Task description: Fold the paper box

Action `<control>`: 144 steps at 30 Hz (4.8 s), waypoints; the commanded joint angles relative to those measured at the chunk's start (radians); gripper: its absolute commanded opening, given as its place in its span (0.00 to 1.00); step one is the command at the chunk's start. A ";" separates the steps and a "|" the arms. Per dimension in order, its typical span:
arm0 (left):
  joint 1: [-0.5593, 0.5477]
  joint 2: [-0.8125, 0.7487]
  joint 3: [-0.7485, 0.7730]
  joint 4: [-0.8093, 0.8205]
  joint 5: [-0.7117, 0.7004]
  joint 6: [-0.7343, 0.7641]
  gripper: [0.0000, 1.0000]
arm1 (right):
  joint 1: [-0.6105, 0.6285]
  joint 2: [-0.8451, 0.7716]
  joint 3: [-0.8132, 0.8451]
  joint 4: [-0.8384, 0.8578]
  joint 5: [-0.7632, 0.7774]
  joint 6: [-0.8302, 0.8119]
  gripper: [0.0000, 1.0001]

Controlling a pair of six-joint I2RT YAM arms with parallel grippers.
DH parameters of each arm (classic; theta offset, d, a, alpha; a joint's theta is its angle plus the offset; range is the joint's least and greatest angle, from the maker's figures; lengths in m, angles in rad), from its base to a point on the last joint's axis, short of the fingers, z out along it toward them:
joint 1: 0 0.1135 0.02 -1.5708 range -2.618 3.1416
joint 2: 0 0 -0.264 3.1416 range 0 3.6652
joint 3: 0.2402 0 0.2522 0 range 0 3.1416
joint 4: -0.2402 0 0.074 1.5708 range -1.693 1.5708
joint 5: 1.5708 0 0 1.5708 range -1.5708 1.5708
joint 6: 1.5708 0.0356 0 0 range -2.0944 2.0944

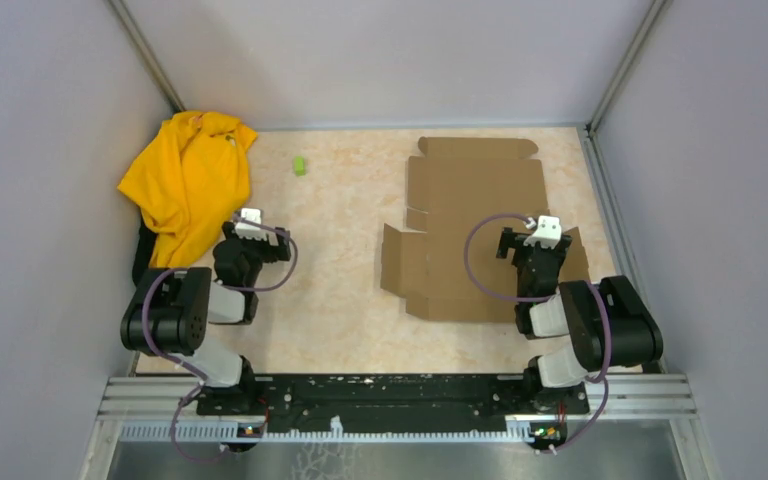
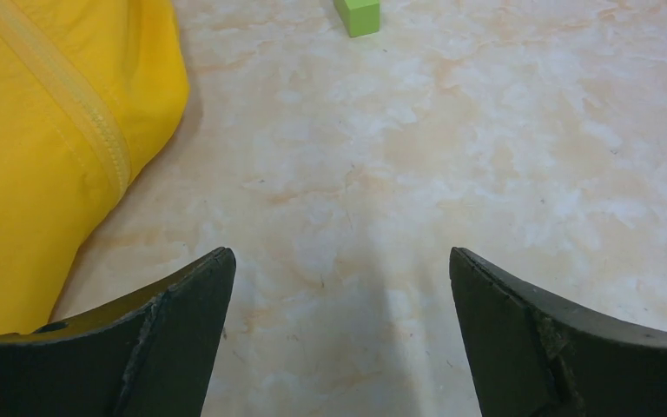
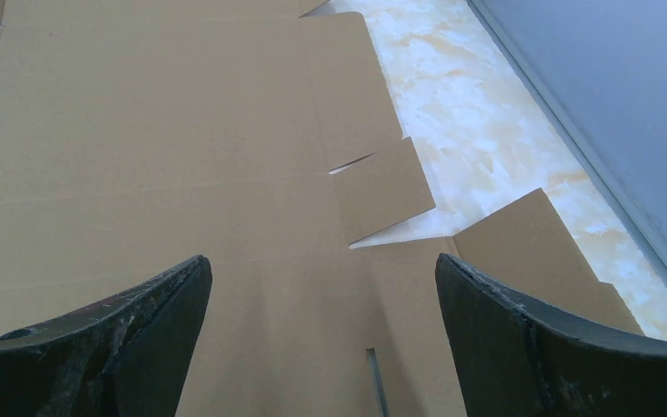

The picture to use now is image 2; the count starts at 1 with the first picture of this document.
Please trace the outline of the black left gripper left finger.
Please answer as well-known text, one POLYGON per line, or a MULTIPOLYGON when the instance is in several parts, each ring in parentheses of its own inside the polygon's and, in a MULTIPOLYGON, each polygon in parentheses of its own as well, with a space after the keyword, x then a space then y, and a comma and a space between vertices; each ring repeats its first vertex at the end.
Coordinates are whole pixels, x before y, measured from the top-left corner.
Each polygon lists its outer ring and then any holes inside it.
POLYGON ((198 416, 236 259, 173 274, 30 334, 0 335, 0 416, 198 416))

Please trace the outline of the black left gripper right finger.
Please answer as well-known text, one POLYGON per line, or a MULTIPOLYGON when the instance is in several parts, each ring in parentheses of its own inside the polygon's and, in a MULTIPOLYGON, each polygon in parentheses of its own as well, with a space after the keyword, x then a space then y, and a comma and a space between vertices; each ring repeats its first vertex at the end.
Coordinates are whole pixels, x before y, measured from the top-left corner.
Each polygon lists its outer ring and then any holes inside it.
POLYGON ((667 332, 621 321, 466 248, 449 275, 484 416, 667 416, 667 332))

